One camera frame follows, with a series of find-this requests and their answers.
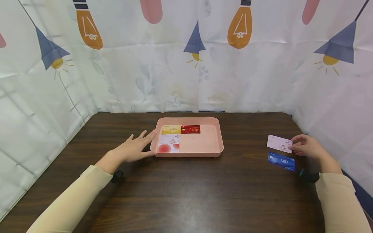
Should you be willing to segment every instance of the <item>card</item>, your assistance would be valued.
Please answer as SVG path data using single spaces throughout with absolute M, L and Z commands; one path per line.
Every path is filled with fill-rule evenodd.
M 291 145 L 293 145 L 293 142 L 289 139 L 268 135 L 267 147 L 269 148 L 291 154 L 292 151 L 288 148 Z
M 180 134 L 181 125 L 164 125 L 161 132 L 161 134 Z
M 180 134 L 162 134 L 158 142 L 158 153 L 179 153 Z
M 286 170 L 295 172 L 295 160 L 293 158 L 268 152 L 268 162 Z
M 184 133 L 201 133 L 201 127 L 199 125 L 182 125 L 181 134 Z

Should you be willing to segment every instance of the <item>blue vip card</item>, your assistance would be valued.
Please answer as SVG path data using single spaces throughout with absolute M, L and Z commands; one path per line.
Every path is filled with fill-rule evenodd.
M 295 160 L 280 154 L 268 152 L 268 162 L 286 170 L 295 172 Z

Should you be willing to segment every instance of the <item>sleeve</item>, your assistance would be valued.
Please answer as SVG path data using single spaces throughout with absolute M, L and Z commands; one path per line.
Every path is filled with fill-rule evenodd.
M 27 233 L 72 232 L 112 177 L 90 166 L 36 219 Z
M 324 213 L 326 233 L 372 232 L 348 177 L 320 174 L 316 191 Z

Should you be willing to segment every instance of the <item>wooden table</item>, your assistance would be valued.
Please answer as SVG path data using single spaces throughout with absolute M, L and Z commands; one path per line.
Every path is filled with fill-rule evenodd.
M 0 232 L 26 232 L 89 165 L 131 133 L 152 130 L 161 117 L 218 118 L 222 155 L 124 164 L 126 178 L 106 186 L 75 232 L 324 232 L 312 186 L 268 163 L 268 134 L 302 133 L 284 113 L 98 113 L 0 223 Z M 305 165 L 302 159 L 297 167 Z

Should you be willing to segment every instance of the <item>patterned backdrop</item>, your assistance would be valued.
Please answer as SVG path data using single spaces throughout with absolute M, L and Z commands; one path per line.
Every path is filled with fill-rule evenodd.
M 2 1 L 0 219 L 98 111 L 285 112 L 373 195 L 372 12 L 369 0 Z

